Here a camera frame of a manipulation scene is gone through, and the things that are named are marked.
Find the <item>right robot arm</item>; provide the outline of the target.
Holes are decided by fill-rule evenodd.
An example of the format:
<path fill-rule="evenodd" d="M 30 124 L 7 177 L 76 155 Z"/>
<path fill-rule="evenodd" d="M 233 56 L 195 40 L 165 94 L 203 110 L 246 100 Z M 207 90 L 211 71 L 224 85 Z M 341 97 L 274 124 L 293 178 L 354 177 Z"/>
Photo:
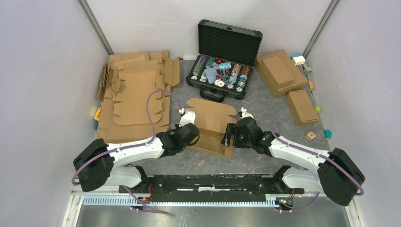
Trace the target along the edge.
<path fill-rule="evenodd" d="M 344 150 L 327 151 L 292 142 L 272 131 L 263 131 L 252 117 L 227 124 L 221 144 L 251 148 L 258 154 L 300 166 L 301 169 L 286 167 L 274 178 L 273 187 L 279 193 L 290 188 L 322 192 L 341 206 L 348 206 L 355 196 L 364 194 L 362 184 L 366 178 Z"/>

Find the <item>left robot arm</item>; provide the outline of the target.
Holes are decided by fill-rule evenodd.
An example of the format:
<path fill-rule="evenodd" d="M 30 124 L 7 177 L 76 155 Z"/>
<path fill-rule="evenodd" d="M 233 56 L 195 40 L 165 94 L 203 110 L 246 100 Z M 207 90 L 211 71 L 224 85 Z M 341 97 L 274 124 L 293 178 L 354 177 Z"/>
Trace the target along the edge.
<path fill-rule="evenodd" d="M 148 179 L 139 167 L 127 165 L 144 159 L 158 159 L 181 153 L 200 138 L 199 129 L 188 123 L 160 132 L 155 138 L 134 142 L 107 144 L 103 139 L 92 141 L 73 161 L 76 170 L 71 182 L 82 191 L 91 192 L 102 186 L 127 186 L 136 192 L 148 188 Z"/>

